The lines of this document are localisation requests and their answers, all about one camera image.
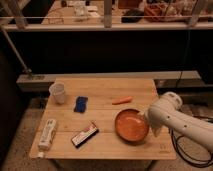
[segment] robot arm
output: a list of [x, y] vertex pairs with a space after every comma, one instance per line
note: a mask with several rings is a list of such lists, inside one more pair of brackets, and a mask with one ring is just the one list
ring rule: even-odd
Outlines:
[[212, 152], [213, 124], [179, 112], [181, 105], [182, 100], [177, 94], [167, 92], [150, 105], [145, 113], [145, 119], [154, 130], [159, 130], [165, 125]]

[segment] wooden tabletop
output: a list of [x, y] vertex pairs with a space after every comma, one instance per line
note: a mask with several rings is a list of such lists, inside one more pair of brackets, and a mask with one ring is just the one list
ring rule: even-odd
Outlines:
[[[45, 16], [42, 24], [69, 24], [69, 25], [86, 25], [86, 24], [103, 24], [104, 17], [104, 1], [95, 0], [90, 1], [91, 6], [97, 6], [97, 13], [100, 18], [92, 17], [88, 14], [87, 19], [80, 21], [76, 20], [73, 7], [61, 7], [61, 1], [55, 1], [51, 6], [48, 14]], [[112, 5], [112, 23], [120, 24], [122, 15], [129, 9], [119, 9], [118, 1]], [[138, 23], [147, 23], [146, 20], [142, 19]]]
[[[154, 81], [142, 78], [58, 78], [65, 85], [67, 101], [58, 105], [49, 97], [36, 131], [30, 157], [38, 155], [38, 141], [47, 119], [58, 121], [58, 129], [51, 149], [45, 153], [50, 159], [175, 159], [167, 128], [158, 137], [151, 131], [144, 141], [133, 145], [115, 133], [114, 120], [124, 109], [144, 112], [158, 98]], [[88, 97], [86, 112], [73, 111], [78, 96]], [[112, 105], [113, 99], [132, 96], [131, 103]], [[76, 149], [71, 139], [93, 121], [99, 133]]]

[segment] white bottle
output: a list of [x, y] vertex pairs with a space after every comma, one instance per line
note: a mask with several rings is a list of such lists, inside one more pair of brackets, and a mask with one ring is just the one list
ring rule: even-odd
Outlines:
[[38, 143], [39, 153], [38, 157], [44, 157], [44, 151], [48, 151], [52, 145], [52, 141], [57, 129], [57, 121], [55, 119], [48, 119], [43, 132], [41, 134], [41, 138]]

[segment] chocolate bar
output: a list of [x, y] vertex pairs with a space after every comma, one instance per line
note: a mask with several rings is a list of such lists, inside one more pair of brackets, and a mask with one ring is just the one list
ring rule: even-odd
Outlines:
[[89, 138], [95, 135], [98, 132], [97, 126], [92, 122], [90, 126], [86, 127], [79, 134], [74, 136], [71, 141], [75, 145], [76, 148], [80, 147], [83, 143], [85, 143]]

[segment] floor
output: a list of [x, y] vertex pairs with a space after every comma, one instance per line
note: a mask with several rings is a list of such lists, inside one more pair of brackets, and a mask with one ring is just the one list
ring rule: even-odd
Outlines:
[[[2, 166], [2, 171], [213, 171], [213, 166], [199, 169], [188, 165], [178, 155], [176, 160], [172, 161], [108, 161], [108, 160], [60, 160], [57, 163], [63, 169], [57, 169], [55, 165], [44, 159], [30, 159], [29, 150], [35, 135], [35, 130], [41, 119], [44, 109], [38, 103], [37, 99], [33, 99], [28, 109], [23, 115], [19, 128], [12, 142], [11, 148]], [[183, 105], [182, 111], [189, 115], [207, 115], [213, 117], [213, 109], [201, 105], [186, 104]], [[199, 159], [208, 158], [207, 152], [191, 142], [184, 139], [184, 149], [186, 149], [194, 157]]]

